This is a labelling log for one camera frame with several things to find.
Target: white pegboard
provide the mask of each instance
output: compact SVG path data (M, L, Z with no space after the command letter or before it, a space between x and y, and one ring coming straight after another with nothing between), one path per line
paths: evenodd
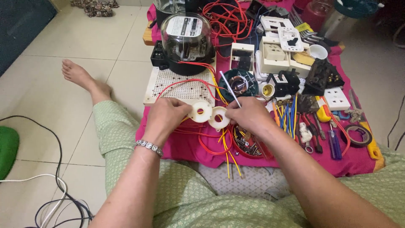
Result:
M155 103L156 98L159 96L159 93L168 85L193 78L201 79L210 84L214 84L211 73L208 69L196 75L181 76L172 72L170 69L161 71L158 67L153 67L151 77L146 89L145 97L143 99L143 104L145 106L150 106ZM209 89L215 96L215 88L213 86L209 86ZM183 102L186 102L187 104L193 104L197 100L206 100L212 105L212 107L214 107L215 100L210 95L209 89L202 82L184 82L175 84L166 89L160 97L174 97Z

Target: green patterned pants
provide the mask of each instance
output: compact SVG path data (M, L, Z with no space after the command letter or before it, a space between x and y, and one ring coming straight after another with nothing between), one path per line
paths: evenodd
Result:
M133 150L139 127L124 107L113 101L94 106L100 152L106 160L109 194ZM395 222L405 226L405 159L382 148L386 167L376 173L340 178ZM276 203L241 196L216 196L205 179L191 168L160 161L154 227L310 227L297 199Z

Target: pink cloth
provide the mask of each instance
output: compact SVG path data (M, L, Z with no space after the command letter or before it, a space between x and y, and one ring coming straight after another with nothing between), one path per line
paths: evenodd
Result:
M284 0L279 2L277 5L286 8L287 10L291 9L293 4L293 0ZM155 7L152 5L148 12L148 19L150 20L151 17L156 16ZM158 39L160 37L160 31L152 30L152 38ZM329 54L328 58L330 63L337 67L339 74L342 76L343 80L345 81L345 85L343 87L343 91L348 97L348 91L351 89L350 86L350 79L345 75L341 64L340 64L340 47L332 47L332 52ZM227 59L224 58L217 58L217 68L216 71L227 71L227 67L229 66L229 62ZM141 120L141 126L139 127L138 131L136 132L136 139L141 139L143 134L145 133L145 126L147 122L147 115L149 113L149 107L145 107L143 112L143 118ZM195 124L192 120L188 120L185 124ZM341 124L345 127L349 124L348 121L342 120ZM322 129L326 132L329 130L329 124L321 123ZM209 134L209 135L219 135L212 127L210 127L207 123L204 124L206 126L202 129L202 133ZM341 149L343 150L346 144L340 139L340 132L339 135L339 142L341 145ZM215 152L222 152L224 150L224 146L222 143L218 143L218 138L208 138L208 137L201 137L202 142L212 151ZM323 147L323 154L312 153L311 156L328 172L332 175L339 177L339 176L351 176L355 174L364 174L364 173L371 173L374 170L375 161L369 157L366 148L353 148L350 147L345 156L341 161L334 161L330 157L330 148L328 140L322 141L320 139L320 143ZM236 150L231 148L231 153L234 154ZM226 161L226 156L224 155L212 155L208 153L199 143L198 136L196 135L186 135L180 133L172 133L167 140L165 146L163 147L164 156L163 159L173 159L173 160L187 160L187 161L196 161L205 166L216 168L221 163ZM259 167L279 167L277 161L273 159L272 161L267 161L264 159L249 159L243 157L241 155L234 156L237 163L243 166L259 166Z

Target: screwdriver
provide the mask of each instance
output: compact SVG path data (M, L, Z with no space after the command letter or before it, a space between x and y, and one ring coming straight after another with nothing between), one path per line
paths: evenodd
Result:
M330 152L333 160L342 160L342 151L340 150L339 140L336 136L336 131L332 129L332 124L329 122L330 131L329 133L329 143L330 143Z

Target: power outlet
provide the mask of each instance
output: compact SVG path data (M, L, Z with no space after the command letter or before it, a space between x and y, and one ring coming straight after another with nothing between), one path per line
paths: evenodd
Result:
M350 108L350 103L340 87L325 89L324 98L330 111L341 111Z
M286 56L281 47L274 43L264 43L264 58L268 60L283 61Z

